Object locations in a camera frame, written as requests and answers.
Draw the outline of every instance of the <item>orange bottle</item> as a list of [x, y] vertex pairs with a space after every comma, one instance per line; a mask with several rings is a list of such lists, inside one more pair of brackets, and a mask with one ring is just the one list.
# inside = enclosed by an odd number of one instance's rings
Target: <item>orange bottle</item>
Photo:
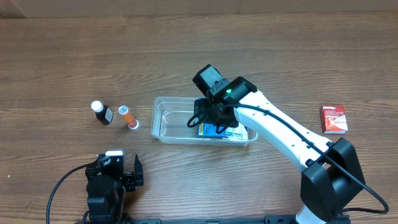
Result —
[[129, 111], [129, 108], [127, 106], [119, 107], [119, 114], [127, 122], [127, 125], [129, 126], [130, 129], [134, 130], [138, 128], [139, 123], [132, 115], [132, 113]]

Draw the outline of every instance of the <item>blue package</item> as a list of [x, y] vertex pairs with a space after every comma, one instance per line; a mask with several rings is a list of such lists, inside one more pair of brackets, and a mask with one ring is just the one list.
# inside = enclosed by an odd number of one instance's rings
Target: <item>blue package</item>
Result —
[[220, 134], [216, 133], [217, 126], [214, 124], [207, 124], [207, 123], [200, 123], [198, 125], [198, 138], [217, 138], [221, 139], [225, 137], [225, 132], [222, 132]]

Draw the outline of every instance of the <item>label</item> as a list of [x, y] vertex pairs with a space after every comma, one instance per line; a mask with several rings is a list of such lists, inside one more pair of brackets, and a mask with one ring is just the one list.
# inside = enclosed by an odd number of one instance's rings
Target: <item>label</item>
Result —
[[113, 118], [113, 112], [109, 108], [106, 109], [105, 119], [108, 120], [109, 122], [111, 122], [112, 118]]
[[225, 130], [225, 135], [230, 140], [248, 140], [248, 127], [239, 123], [237, 128], [227, 128]]
[[322, 131], [325, 134], [343, 134], [348, 131], [344, 106], [323, 105], [321, 108]]
[[199, 124], [199, 135], [203, 135], [203, 123]]

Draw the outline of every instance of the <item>black bottle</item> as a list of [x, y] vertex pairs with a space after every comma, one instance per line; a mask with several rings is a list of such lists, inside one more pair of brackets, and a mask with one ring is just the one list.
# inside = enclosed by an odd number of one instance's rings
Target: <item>black bottle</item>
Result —
[[91, 109], [95, 111], [95, 116], [105, 125], [108, 125], [113, 120], [113, 112], [111, 108], [102, 104], [98, 100], [91, 103]]

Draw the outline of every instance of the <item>small bottle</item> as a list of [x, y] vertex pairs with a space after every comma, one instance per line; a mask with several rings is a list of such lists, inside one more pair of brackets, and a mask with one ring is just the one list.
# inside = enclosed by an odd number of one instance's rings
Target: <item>small bottle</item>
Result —
[[127, 106], [121, 106], [119, 108], [119, 114], [127, 122], [127, 125], [129, 126], [129, 129], [134, 130], [134, 129], [138, 128], [139, 122], [132, 115], [132, 113], [129, 111], [129, 108]]
[[98, 100], [91, 103], [91, 109], [95, 111], [95, 116], [105, 125], [108, 125], [113, 120], [113, 112], [111, 108], [102, 104]]

